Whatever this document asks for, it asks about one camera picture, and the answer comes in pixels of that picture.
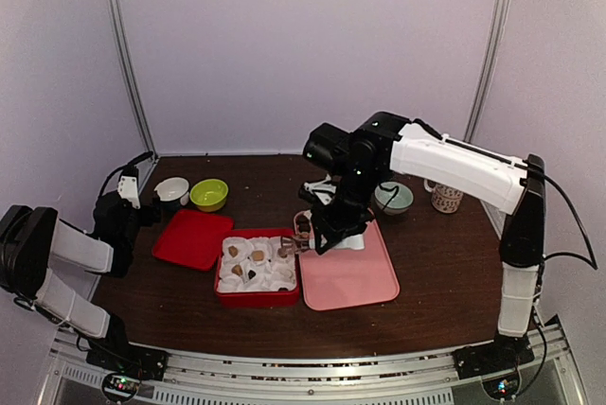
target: pink cutting board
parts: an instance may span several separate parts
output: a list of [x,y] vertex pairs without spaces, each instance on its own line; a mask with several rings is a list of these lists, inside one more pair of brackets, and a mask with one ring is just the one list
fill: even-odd
[[332,249],[299,256],[305,303],[313,310],[353,308],[391,301],[400,283],[374,220],[364,232],[362,251]]

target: white wall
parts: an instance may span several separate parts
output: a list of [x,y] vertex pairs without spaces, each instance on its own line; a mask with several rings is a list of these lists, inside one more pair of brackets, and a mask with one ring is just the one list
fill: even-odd
[[[90,229],[105,175],[143,150],[108,15],[106,0],[0,0],[0,216],[47,205]],[[0,292],[3,405],[33,403],[54,332]]]
[[465,131],[494,0],[121,0],[163,153],[300,151],[378,110]]
[[[602,269],[547,264],[543,314],[559,313],[592,403],[606,383],[606,5],[604,0],[511,0],[504,41],[476,143],[540,154],[569,193]],[[561,198],[549,190],[547,252],[585,253]]]

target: brown candy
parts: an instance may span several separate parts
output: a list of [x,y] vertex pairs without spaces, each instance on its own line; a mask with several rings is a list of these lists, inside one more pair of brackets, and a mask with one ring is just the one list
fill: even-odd
[[263,253],[263,251],[253,251],[250,256],[254,261],[263,261],[263,258],[265,258],[265,253]]
[[235,275],[239,275],[240,277],[242,277],[244,275],[244,270],[242,269],[242,266],[240,265],[236,265],[231,269],[231,272]]

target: green bowl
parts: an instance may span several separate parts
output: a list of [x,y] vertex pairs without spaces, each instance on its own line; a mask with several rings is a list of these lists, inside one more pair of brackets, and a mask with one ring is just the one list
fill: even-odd
[[405,213],[414,200],[413,191],[395,181],[382,183],[375,189],[375,202],[379,209],[388,216]]
[[204,180],[192,187],[189,198],[200,211],[219,211],[227,202],[229,187],[221,180]]

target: dark brown tabletop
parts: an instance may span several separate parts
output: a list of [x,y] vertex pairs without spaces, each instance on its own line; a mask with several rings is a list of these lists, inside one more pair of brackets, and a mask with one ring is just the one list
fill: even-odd
[[[183,176],[229,184],[220,214],[236,228],[290,227],[304,181],[324,172],[298,156],[163,158],[142,199],[156,184]],[[316,312],[301,299],[291,308],[223,308],[208,273],[152,257],[168,223],[143,228],[124,279],[103,277],[94,303],[119,315],[133,342],[204,353],[274,358],[373,356],[430,350],[493,337],[502,268],[480,202],[466,196],[453,215],[438,213],[422,180],[404,177],[415,194],[408,213],[378,221],[401,292],[382,305]]]

